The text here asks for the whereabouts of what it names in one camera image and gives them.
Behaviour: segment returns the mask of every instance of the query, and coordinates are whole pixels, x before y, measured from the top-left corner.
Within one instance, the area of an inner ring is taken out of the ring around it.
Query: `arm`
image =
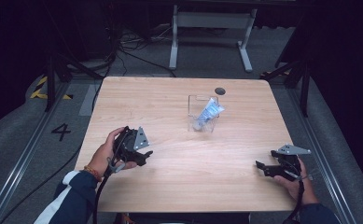
[[[41,213],[35,223],[86,223],[94,209],[97,183],[107,168],[107,158],[114,156],[112,146],[123,128],[111,132],[94,153],[88,169],[68,173],[57,188],[55,200]],[[123,169],[135,167],[129,161]]]
[[[306,168],[302,160],[300,160],[300,175],[303,178],[304,192],[301,201],[300,223],[301,224],[340,224],[335,214],[320,203],[314,194],[312,181],[307,177]],[[293,182],[277,175],[273,178],[279,185],[288,190],[288,193],[294,200],[298,199],[299,182]]]

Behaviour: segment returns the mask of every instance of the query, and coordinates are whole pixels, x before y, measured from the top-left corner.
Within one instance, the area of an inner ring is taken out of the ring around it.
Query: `light wood table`
[[[225,107],[212,133],[188,130],[188,96],[216,95]],[[292,144],[263,80],[107,77],[76,169],[88,164],[112,130],[141,126],[153,150],[147,164],[111,175],[102,212],[254,212],[294,208],[286,191],[255,161],[278,164],[270,151]]]

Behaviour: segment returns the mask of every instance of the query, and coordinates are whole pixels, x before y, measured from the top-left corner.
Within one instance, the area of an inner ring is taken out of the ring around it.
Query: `sleeve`
[[[300,209],[300,224],[341,224],[335,214],[322,203],[310,203]]]
[[[35,223],[87,223],[94,209],[96,187],[97,180],[89,172],[68,173],[58,187],[63,191],[57,193]]]

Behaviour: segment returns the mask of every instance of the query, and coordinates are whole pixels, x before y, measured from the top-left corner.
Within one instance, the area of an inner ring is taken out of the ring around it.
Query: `beaded bracelet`
[[[91,169],[90,166],[84,166],[83,170],[88,171],[89,173],[94,175],[94,178],[96,178],[97,181],[102,182],[102,178],[99,176],[99,173],[96,170]]]

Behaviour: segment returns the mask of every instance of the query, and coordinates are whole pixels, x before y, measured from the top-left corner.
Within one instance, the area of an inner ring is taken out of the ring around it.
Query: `yellow and black tape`
[[[47,75],[43,75],[41,79],[39,80],[38,84],[35,87],[35,90],[33,91],[33,94],[30,96],[31,99],[33,98],[39,98],[39,99],[48,99],[48,95],[45,93],[41,93],[42,87],[44,87],[45,83],[47,82],[48,77]],[[74,95],[72,94],[66,94],[63,96],[64,100],[72,100]]]

